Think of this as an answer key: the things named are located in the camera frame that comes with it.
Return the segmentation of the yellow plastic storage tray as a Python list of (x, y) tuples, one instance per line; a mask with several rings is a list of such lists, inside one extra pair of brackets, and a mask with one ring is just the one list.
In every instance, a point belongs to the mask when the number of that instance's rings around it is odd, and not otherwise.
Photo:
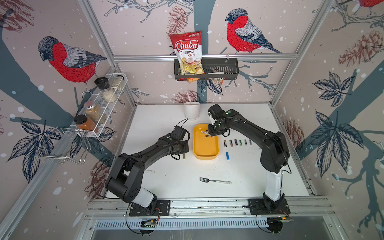
[(201, 131), (208, 131), (208, 125), (199, 124), (194, 127), (193, 153), (199, 160), (213, 160), (220, 153), (219, 137), (210, 137)]

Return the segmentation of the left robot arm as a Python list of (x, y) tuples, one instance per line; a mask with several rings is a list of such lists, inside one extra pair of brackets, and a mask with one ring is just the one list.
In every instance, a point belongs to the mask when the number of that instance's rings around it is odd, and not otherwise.
[(170, 155), (180, 160), (182, 154), (189, 152), (190, 133), (175, 126), (173, 131), (160, 137), (150, 147), (135, 154), (119, 155), (112, 163), (105, 188), (125, 203), (134, 203), (152, 215), (160, 213), (157, 196), (142, 187), (145, 170), (163, 157)]

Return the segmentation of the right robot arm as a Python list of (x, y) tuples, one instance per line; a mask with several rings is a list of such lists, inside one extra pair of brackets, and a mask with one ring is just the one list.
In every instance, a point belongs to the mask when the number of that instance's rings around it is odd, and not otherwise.
[(262, 150), (260, 162), (267, 170), (266, 189), (263, 194), (264, 209), (274, 211), (285, 200), (283, 184), (283, 168), (288, 165), (290, 152), (285, 135), (271, 132), (244, 118), (239, 112), (230, 109), (224, 111), (218, 104), (208, 109), (211, 124), (208, 125), (211, 137), (224, 135), (235, 130)]

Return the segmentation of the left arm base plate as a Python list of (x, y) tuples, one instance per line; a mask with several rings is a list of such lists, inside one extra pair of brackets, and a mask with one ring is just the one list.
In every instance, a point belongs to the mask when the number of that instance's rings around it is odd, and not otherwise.
[(141, 205), (138, 205), (136, 203), (132, 203), (129, 210), (129, 216), (130, 217), (169, 216), (170, 206), (171, 206), (170, 200), (156, 200), (150, 203), (150, 205), (147, 208), (144, 208)]

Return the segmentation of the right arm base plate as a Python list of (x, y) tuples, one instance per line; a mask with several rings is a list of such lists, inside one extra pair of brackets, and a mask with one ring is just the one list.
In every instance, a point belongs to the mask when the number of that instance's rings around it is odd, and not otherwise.
[(251, 215), (290, 215), (291, 210), (285, 198), (278, 201), (270, 201), (269, 199), (248, 199), (248, 206)]

